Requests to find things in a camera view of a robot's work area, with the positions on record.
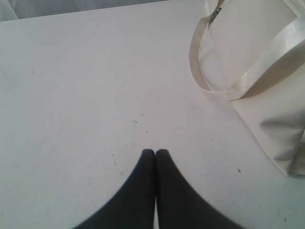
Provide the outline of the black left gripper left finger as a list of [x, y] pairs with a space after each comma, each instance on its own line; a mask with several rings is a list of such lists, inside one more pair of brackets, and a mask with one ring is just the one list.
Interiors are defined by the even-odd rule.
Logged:
[[155, 154], [142, 151], [116, 194], [77, 229], [152, 229], [155, 211]]

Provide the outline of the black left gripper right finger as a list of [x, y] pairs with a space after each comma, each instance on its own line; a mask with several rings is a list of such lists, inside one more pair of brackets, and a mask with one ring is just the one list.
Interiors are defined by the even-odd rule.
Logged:
[[156, 152], [155, 171], [159, 228], [241, 228], [201, 198], [183, 177], [168, 150]]

